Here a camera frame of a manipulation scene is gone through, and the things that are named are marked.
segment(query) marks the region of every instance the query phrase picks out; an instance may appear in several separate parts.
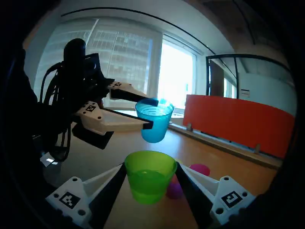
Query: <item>orange partition panel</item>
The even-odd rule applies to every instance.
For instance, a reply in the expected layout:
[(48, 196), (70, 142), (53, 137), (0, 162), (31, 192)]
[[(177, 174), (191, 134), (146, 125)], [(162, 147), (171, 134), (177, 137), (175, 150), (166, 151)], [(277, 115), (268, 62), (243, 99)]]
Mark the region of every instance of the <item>orange partition panel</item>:
[(272, 106), (246, 100), (187, 95), (183, 125), (284, 158), (294, 117)]

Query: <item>green plastic cup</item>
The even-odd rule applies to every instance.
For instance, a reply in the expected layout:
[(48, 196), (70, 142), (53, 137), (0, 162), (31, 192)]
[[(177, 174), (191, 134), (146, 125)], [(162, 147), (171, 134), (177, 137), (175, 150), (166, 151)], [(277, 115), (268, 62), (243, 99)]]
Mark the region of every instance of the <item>green plastic cup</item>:
[(166, 193), (177, 169), (175, 159), (156, 151), (137, 151), (125, 159), (133, 198), (139, 203), (157, 203)]

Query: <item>wooden table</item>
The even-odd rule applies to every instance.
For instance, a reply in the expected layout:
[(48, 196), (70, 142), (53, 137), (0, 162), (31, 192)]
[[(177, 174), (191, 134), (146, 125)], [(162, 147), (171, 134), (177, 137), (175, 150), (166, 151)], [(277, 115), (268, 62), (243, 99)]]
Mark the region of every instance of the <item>wooden table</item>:
[[(276, 170), (265, 168), (231, 154), (204, 145), (194, 139), (168, 130), (164, 140), (151, 144), (140, 132), (116, 132), (105, 150), (100, 150), (72, 137), (71, 151), (62, 164), (55, 185), (72, 176), (82, 180), (94, 177), (122, 163), (126, 156), (138, 150), (156, 150), (180, 159), (184, 165), (207, 165), (210, 177), (229, 175), (253, 195), (265, 192)], [(185, 198), (169, 200), (164, 197), (154, 205), (137, 203), (131, 195), (127, 178), (117, 196), (105, 228), (197, 228)]]

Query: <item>blue plastic cup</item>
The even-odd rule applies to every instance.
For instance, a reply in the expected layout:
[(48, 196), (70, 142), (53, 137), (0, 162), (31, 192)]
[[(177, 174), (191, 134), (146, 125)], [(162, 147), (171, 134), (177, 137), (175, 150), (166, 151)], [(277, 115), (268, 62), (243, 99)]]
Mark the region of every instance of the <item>blue plastic cup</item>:
[(165, 134), (172, 116), (174, 106), (161, 99), (157, 106), (154, 106), (156, 100), (146, 98), (136, 104), (136, 113), (138, 117), (154, 122), (152, 129), (142, 130), (142, 137), (147, 142), (160, 142)]

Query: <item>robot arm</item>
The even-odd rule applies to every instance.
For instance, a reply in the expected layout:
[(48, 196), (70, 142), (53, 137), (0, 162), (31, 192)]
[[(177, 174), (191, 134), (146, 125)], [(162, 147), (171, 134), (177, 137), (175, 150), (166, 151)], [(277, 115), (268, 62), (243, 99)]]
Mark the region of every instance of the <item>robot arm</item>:
[[(215, 180), (177, 162), (176, 176), (198, 228), (218, 228), (255, 197), (229, 176)], [(82, 228), (103, 228), (126, 177), (124, 163), (89, 180), (72, 177), (47, 202)]]
[[(42, 82), (40, 100), (43, 98), (43, 85), (45, 78), (51, 71), (57, 71), (51, 80), (43, 103), (51, 104), (60, 111), (64, 120), (60, 130), (64, 130), (61, 146), (57, 146), (58, 132), (52, 132), (45, 137), (48, 141), (48, 151), (57, 161), (64, 161), (69, 152), (71, 139), (71, 123), (77, 125), (72, 129), (74, 136), (104, 149), (114, 131), (135, 131), (151, 129), (153, 122), (105, 108), (99, 109), (93, 102), (96, 98), (124, 99), (138, 102), (147, 96), (135, 90), (131, 84), (116, 82), (105, 78), (97, 53), (85, 55), (85, 42), (74, 39), (64, 48), (64, 61), (53, 65), (46, 73)], [(158, 105), (157, 100), (150, 100), (153, 106)], [(63, 146), (64, 135), (68, 133), (67, 146)]]

